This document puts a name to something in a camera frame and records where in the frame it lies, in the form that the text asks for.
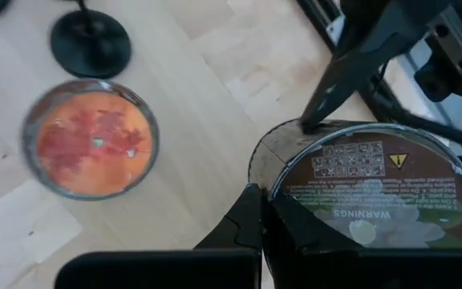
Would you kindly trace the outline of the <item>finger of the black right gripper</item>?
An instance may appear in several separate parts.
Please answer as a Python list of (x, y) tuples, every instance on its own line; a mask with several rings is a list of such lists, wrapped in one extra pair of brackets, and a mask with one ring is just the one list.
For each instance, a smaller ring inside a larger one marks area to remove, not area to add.
[(410, 50), (449, 5), (448, 0), (342, 1), (342, 33), (300, 118), (302, 130), (316, 129), (381, 65)]

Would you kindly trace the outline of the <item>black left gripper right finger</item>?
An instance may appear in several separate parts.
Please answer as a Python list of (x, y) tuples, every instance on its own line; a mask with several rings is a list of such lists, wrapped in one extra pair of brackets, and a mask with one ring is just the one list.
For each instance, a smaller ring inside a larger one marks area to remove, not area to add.
[(280, 193), (263, 209), (263, 249), (276, 288), (351, 288), (340, 261), (353, 260), (360, 245)]

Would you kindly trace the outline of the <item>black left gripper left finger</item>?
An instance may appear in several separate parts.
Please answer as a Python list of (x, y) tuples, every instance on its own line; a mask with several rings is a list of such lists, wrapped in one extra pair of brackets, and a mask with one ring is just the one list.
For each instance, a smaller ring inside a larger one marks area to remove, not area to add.
[(261, 251), (261, 190), (249, 183), (218, 225), (195, 249), (251, 248)]

